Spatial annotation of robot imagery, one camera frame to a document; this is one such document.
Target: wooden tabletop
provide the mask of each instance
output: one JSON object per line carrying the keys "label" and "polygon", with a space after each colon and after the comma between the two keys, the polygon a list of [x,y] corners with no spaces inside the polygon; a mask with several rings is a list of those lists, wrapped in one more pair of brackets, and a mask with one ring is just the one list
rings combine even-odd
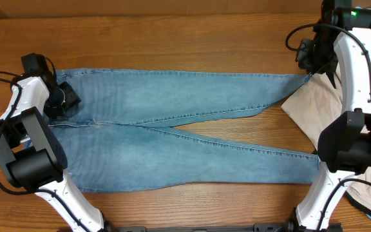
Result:
{"label": "wooden tabletop", "polygon": [[[132,68],[236,73],[302,73],[285,49],[295,27],[318,14],[192,17],[86,17],[0,20],[0,70],[21,73],[21,56],[36,52],[57,69]],[[292,38],[297,46],[311,31]],[[11,98],[0,82],[0,115]],[[201,135],[312,152],[314,147],[277,104],[243,119],[179,126]],[[248,226],[286,220],[309,190],[294,184],[186,184],[133,193],[85,194],[115,226]],[[333,222],[371,231],[371,220],[345,199]],[[43,200],[0,190],[0,231],[56,231],[65,221]]]}

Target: blue jeans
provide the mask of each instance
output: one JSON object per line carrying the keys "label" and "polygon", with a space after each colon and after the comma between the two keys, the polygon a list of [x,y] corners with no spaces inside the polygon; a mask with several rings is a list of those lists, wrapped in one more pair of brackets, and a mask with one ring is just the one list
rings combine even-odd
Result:
{"label": "blue jeans", "polygon": [[256,115],[296,91],[309,75],[85,68],[57,75],[82,100],[50,122],[81,191],[136,191],[190,182],[308,184],[317,175],[315,155],[172,128]]}

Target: beige cloth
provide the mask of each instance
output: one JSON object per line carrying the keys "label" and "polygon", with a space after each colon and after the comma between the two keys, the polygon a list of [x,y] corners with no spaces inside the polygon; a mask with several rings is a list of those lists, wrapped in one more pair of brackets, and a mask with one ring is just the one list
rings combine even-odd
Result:
{"label": "beige cloth", "polygon": [[[340,81],[336,76],[335,82],[337,89],[332,87],[325,74],[313,75],[308,83],[293,93],[281,106],[309,137],[316,149],[320,133],[341,113],[343,96]],[[371,168],[368,168],[360,178],[371,182]],[[371,187],[353,183],[347,192],[371,210]]]}

